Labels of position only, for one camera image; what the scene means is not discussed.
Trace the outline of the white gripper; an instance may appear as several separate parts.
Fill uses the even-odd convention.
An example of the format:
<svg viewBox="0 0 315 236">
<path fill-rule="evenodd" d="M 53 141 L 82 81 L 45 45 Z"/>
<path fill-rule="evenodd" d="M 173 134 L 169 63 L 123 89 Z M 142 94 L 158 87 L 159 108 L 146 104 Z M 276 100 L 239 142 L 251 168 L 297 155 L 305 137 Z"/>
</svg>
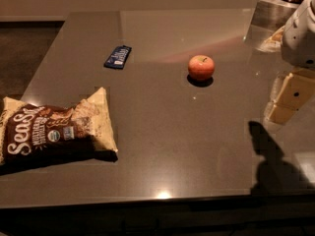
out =
<svg viewBox="0 0 315 236">
<path fill-rule="evenodd" d="M 276 76 L 266 106 L 266 119 L 281 125 L 315 94 L 315 0 L 304 0 L 285 23 L 282 58 L 295 67 Z"/>
</svg>

